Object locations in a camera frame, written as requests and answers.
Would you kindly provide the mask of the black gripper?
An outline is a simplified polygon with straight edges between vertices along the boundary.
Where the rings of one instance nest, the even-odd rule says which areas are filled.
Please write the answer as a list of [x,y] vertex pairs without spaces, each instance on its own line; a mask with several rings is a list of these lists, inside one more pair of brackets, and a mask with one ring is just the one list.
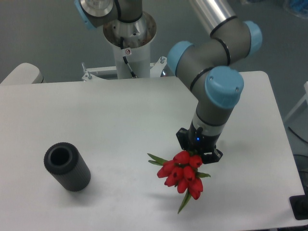
[[180,128],[176,133],[176,137],[182,150],[197,151],[201,155],[203,164],[211,164],[218,162],[223,153],[215,148],[219,135],[206,136],[197,135],[196,132]]

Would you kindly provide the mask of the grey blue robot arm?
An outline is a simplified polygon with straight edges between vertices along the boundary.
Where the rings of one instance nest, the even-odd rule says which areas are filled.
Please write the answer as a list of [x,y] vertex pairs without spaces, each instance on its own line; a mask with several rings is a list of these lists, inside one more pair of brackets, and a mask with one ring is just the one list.
[[[210,164],[223,155],[216,143],[244,88],[243,77],[230,64],[258,51],[262,33],[257,24],[240,21],[225,0],[190,4],[210,40],[199,47],[178,42],[168,53],[167,65],[198,100],[190,128],[176,134],[180,146]],[[75,7],[88,28],[103,28],[114,48],[119,79],[150,76],[149,45],[156,24],[143,11],[142,1],[76,0]]]

